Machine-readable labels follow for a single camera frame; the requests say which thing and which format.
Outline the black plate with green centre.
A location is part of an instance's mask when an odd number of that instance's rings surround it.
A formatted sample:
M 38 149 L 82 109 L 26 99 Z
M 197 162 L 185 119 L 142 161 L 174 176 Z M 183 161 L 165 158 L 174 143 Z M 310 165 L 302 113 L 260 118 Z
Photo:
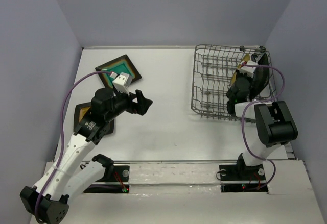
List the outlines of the black plate with green centre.
M 131 83 L 134 83 L 142 78 L 141 74 L 138 72 L 134 64 L 131 62 L 128 55 L 122 55 L 118 58 L 115 58 L 107 63 L 104 63 L 95 68 L 96 71 L 107 71 L 115 72 L 117 74 L 126 73 L 132 77 Z M 107 88 L 113 88 L 112 81 L 113 78 L 110 77 L 107 73 L 100 73 L 99 77 Z

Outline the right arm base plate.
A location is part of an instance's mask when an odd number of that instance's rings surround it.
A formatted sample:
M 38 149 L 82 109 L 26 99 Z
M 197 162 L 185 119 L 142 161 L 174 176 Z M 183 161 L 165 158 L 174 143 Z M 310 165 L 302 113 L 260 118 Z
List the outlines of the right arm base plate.
M 216 179 L 221 182 L 222 193 L 265 192 L 268 193 L 263 165 L 238 172 L 236 164 L 219 165 Z

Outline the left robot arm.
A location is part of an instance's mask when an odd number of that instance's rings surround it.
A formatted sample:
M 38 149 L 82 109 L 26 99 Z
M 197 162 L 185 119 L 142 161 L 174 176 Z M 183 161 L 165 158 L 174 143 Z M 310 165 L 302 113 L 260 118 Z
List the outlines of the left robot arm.
M 98 154 L 79 173 L 82 160 L 110 130 L 110 123 L 123 112 L 145 115 L 152 100 L 135 93 L 121 93 L 110 88 L 95 92 L 91 106 L 74 128 L 69 143 L 62 143 L 58 159 L 33 187 L 24 187 L 20 198 L 25 209 L 38 223 L 61 223 L 69 210 L 69 203 L 92 183 L 109 180 L 114 162 Z

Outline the green yellow woven-pattern plate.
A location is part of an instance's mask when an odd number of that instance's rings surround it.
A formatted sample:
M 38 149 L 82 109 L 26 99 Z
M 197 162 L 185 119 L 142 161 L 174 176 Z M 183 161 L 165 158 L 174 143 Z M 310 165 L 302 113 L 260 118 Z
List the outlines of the green yellow woven-pattern plate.
M 240 61 L 240 63 L 242 61 L 251 61 L 251 57 L 250 57 L 250 54 L 246 54 L 242 60 Z M 239 71 L 236 69 L 236 71 L 233 73 L 233 76 L 231 78 L 231 81 L 230 81 L 230 85 L 233 85 L 235 83 L 235 81 L 239 78 L 239 77 L 244 77 L 247 79 L 247 81 L 250 83 L 250 86 L 251 86 L 251 83 L 252 83 L 252 80 L 253 78 L 250 78 L 249 76 L 247 76 L 246 74 L 240 74 Z

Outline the black floral square plate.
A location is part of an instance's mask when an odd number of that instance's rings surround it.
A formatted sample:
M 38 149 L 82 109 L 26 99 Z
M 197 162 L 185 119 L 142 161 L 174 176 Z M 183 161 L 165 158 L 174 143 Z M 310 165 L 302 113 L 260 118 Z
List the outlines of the black floral square plate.
M 258 67 L 255 70 L 250 87 L 250 100 L 256 98 L 261 93 L 261 91 L 268 85 L 270 76 L 269 72 L 269 68 Z

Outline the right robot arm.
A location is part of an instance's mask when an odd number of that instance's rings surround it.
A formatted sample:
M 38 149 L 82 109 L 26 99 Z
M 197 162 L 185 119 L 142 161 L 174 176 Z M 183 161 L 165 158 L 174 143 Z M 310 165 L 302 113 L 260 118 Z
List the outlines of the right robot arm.
M 230 115 L 254 120 L 257 136 L 252 146 L 241 153 L 232 170 L 240 179 L 249 178 L 272 152 L 293 141 L 298 130 L 285 101 L 248 101 L 250 82 L 245 77 L 237 78 L 227 91 L 227 110 Z

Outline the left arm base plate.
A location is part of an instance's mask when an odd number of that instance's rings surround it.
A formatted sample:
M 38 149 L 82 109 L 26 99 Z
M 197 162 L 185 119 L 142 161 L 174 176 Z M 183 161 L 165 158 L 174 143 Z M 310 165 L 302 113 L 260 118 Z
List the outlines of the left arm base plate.
M 113 173 L 105 173 L 101 179 L 84 190 L 84 193 L 128 194 L 130 192 L 129 175 L 130 166 L 115 165 Z

